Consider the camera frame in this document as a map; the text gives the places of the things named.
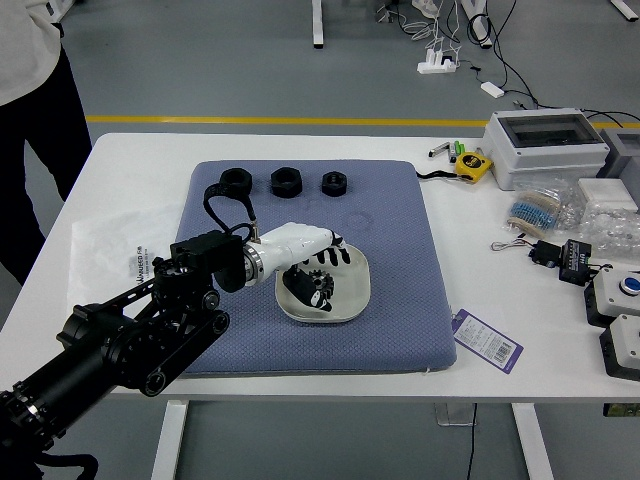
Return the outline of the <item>white and black robot left hand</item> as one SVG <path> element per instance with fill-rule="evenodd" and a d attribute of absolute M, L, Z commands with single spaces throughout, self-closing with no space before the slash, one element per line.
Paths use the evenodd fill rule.
<path fill-rule="evenodd" d="M 336 267 L 351 262 L 348 245 L 334 231 L 312 225 L 289 222 L 244 245 L 245 280 L 248 286 L 266 280 L 280 271 L 286 289 L 302 304 L 331 311 L 334 281 L 322 270 L 309 273 L 301 263 L 316 258 L 321 264 Z"/>

